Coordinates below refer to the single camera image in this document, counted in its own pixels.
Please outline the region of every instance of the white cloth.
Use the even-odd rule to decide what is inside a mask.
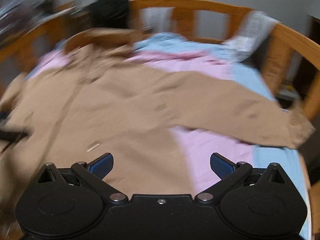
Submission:
[[[251,11],[242,20],[236,35],[222,45],[233,51],[231,60],[241,62],[259,47],[268,37],[278,21],[260,11]]]
[[[173,8],[150,7],[142,10],[142,25],[152,33],[168,32]]]

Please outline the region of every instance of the black robotic gripper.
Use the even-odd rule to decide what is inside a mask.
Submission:
[[[213,153],[221,180],[191,195],[128,197],[102,179],[106,153],[67,169],[45,163],[16,206],[22,239],[302,239],[306,205],[278,163],[255,169]]]

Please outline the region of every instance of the light blue bedsheet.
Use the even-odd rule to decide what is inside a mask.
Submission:
[[[138,51],[153,50],[168,53],[207,50],[219,59],[231,59],[231,52],[223,45],[187,41],[183,36],[175,33],[158,33],[144,41],[137,42],[135,46]],[[241,63],[233,63],[232,73],[235,82],[270,100],[275,100],[257,69]],[[304,201],[308,202],[308,193],[297,150],[255,145],[252,159],[255,168],[266,168],[271,162],[280,163]],[[304,239],[309,239],[309,223],[307,219],[300,232],[300,236]]]

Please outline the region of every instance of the bed rail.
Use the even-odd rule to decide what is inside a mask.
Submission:
[[[176,22],[176,33],[192,41],[220,43],[222,40],[196,37],[197,11],[207,10],[228,15],[225,39],[238,30],[244,16],[252,9],[210,0],[131,0],[131,23],[141,29],[140,10],[149,7],[173,7],[171,21]],[[286,76],[292,54],[297,51],[320,70],[320,46],[289,27],[278,23],[271,33],[271,41],[266,53],[261,74],[273,94],[276,94]],[[304,111],[312,119],[320,108],[320,74],[318,73],[304,102]]]
[[[39,24],[31,31],[22,34],[10,44],[0,48],[0,64],[4,60],[13,57],[23,72],[31,71],[38,62],[38,55],[33,47],[33,41],[45,35],[51,48],[66,38],[64,15],[47,20]],[[0,97],[3,95],[6,86],[0,82]]]

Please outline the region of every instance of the wooden bed frame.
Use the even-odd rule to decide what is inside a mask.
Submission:
[[[140,10],[149,7],[172,7],[172,22],[176,23],[176,33],[182,34],[191,41],[204,43],[220,43],[222,40],[206,37],[196,37],[197,11],[207,10],[227,15],[225,39],[232,37],[239,28],[244,16],[252,9],[210,0],[131,0],[131,26],[141,30]],[[19,62],[21,71],[31,71],[37,63],[37,57],[32,49],[32,41],[41,35],[47,35],[51,45],[66,37],[65,19],[63,16],[49,20],[39,25],[31,32],[23,35],[17,41],[0,50],[0,63],[6,58],[14,56]],[[291,62],[292,53],[296,51],[320,70],[320,46],[304,35],[278,23],[271,33],[271,40],[264,59],[261,74],[273,94],[276,94],[286,76]],[[0,84],[0,95],[5,87]],[[311,120],[320,108],[320,74],[314,78],[307,97],[304,101],[304,111]],[[310,188],[308,175],[305,176],[306,185]],[[320,232],[320,183],[310,190],[312,208],[312,233]]]

